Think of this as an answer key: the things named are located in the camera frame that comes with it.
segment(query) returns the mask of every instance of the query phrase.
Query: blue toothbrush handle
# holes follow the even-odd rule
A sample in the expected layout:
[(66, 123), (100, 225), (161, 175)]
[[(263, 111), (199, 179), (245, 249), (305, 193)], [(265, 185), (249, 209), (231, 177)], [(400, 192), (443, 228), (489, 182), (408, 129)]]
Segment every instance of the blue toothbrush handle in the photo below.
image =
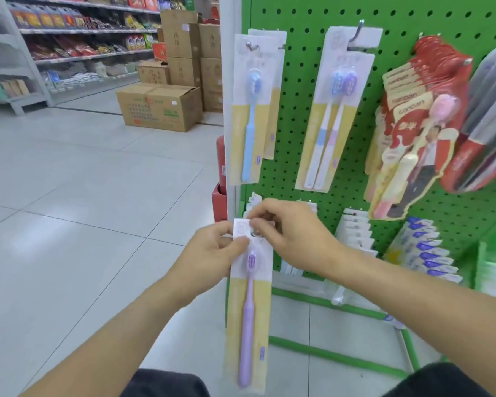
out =
[(250, 119), (248, 125), (246, 126), (246, 135), (244, 138), (244, 157), (243, 157), (243, 173), (241, 175), (241, 180), (244, 183), (249, 183), (252, 177), (252, 154), (253, 154), (253, 143), (255, 140), (255, 106), (250, 107)]

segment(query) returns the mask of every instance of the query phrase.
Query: person's left hand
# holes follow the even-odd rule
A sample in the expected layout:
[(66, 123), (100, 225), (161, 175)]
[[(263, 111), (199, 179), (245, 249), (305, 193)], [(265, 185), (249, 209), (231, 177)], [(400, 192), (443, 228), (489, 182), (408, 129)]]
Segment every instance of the person's left hand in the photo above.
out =
[(164, 279), (175, 282), (182, 305), (188, 305), (198, 295), (216, 286), (230, 273), (233, 260), (244, 253), (250, 241), (247, 237), (232, 240), (233, 224), (221, 221), (197, 230)]

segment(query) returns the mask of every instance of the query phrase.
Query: finger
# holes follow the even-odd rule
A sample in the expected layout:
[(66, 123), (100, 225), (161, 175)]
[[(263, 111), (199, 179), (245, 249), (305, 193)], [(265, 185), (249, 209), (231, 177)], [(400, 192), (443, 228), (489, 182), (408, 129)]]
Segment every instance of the finger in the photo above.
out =
[(272, 213), (281, 216), (284, 212), (284, 206), (287, 204), (286, 200), (277, 200), (273, 198), (266, 198), (259, 205), (255, 206), (248, 212), (248, 219), (262, 217), (265, 213)]
[(246, 252), (249, 244), (250, 240), (248, 237), (237, 237), (230, 243), (230, 245), (224, 249), (221, 249), (221, 252), (227, 256), (231, 265), (231, 263), (233, 263), (233, 259)]
[(221, 237), (224, 234), (233, 234), (233, 223), (231, 221), (219, 221), (209, 226), (213, 233)]
[(221, 249), (227, 247), (230, 244), (231, 244), (231, 238), (230, 237), (220, 237), (218, 239), (218, 247)]
[(281, 235), (268, 221), (261, 218), (255, 218), (250, 220), (250, 226), (261, 233), (274, 249), (278, 250), (284, 246), (283, 235)]

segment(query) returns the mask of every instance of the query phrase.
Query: stack of cardboard boxes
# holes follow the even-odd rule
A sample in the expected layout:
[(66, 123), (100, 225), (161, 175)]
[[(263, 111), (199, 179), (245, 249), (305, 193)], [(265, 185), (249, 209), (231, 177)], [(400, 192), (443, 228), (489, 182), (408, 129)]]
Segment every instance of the stack of cardboard boxes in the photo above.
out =
[(116, 95), (127, 125), (187, 132), (202, 120), (203, 102), (206, 111), (223, 110), (220, 27), (202, 24), (191, 11), (165, 10), (161, 19), (167, 64), (141, 62), (141, 83)]

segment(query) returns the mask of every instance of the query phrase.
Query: green pegboard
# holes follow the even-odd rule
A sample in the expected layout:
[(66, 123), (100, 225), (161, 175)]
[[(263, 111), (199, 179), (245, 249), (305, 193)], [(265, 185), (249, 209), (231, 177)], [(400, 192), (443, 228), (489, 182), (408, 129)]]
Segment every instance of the green pegboard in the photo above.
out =
[[(329, 26), (382, 27), (373, 70), (331, 190), (327, 194), (294, 189), (312, 94)], [(367, 210), (363, 200), (367, 176), (364, 160), (374, 130), (374, 112), (382, 95), (381, 76), (410, 57), (419, 33), (441, 33), (460, 52), (475, 58), (475, 66), (496, 47), (496, 0), (243, 0), (243, 32), (248, 28), (288, 32), (274, 160), (264, 160), (258, 184), (243, 186), (244, 200), (252, 191), (263, 197), (311, 200), (318, 216), (334, 232), (345, 207)], [(462, 195), (446, 193), (436, 183), (410, 210), (432, 219), (444, 246), (454, 258), (483, 238), (496, 223), (496, 181)], [(373, 245), (383, 253), (402, 221), (372, 221)], [(274, 268), (279, 270), (279, 259)]]

